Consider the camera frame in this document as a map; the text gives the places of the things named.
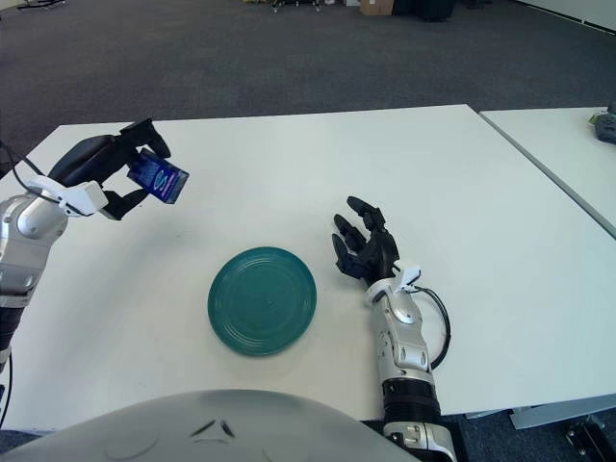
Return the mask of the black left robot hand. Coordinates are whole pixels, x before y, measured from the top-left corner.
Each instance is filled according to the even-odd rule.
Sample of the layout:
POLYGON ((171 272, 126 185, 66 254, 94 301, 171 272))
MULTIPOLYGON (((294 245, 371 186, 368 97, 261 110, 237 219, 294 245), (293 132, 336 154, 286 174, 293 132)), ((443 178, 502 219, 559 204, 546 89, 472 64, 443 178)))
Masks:
POLYGON ((189 174, 168 161, 170 151, 150 118, 134 122, 117 136, 104 135, 78 142, 50 170, 48 176, 65 187, 94 181, 103 186, 124 167, 140 187, 124 196, 104 191, 108 204, 102 214, 120 220, 148 195, 173 204, 189 174))

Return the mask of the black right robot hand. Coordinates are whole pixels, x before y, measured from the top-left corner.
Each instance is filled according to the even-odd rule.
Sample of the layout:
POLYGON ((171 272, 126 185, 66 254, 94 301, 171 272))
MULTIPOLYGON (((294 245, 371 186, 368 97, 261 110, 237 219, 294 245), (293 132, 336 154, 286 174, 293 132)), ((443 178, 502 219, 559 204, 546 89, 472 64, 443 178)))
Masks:
POLYGON ((364 280, 368 287, 381 279, 392 278, 399 259, 398 247, 385 226, 382 212, 356 196, 349 196, 346 203, 363 220, 370 236, 366 239, 340 214, 334 216, 338 233, 334 233, 331 239, 338 270, 364 280))

